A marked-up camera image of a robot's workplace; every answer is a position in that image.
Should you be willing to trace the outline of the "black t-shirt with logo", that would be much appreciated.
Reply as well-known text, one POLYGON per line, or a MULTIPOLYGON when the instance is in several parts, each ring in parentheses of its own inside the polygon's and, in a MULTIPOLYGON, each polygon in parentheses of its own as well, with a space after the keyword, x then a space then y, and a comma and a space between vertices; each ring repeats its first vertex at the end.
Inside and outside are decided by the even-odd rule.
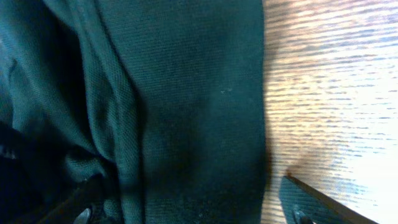
POLYGON ((259 223, 261 1, 1 2, 1 222, 102 176, 99 223, 259 223))

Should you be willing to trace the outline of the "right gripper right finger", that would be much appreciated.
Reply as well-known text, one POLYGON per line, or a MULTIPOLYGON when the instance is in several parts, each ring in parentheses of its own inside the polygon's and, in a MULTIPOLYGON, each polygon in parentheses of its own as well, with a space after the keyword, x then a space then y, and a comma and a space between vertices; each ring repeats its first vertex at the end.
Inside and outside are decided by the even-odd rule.
POLYGON ((289 175, 281 180, 279 200, 288 224, 376 224, 289 175))

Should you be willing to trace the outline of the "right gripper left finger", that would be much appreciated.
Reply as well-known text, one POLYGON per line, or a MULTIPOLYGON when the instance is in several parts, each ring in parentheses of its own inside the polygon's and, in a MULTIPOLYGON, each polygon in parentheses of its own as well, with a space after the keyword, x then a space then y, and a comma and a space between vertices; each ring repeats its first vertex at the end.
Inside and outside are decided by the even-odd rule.
POLYGON ((96 175, 64 193, 60 200, 18 218, 24 224, 99 223, 105 219, 102 176, 96 175))

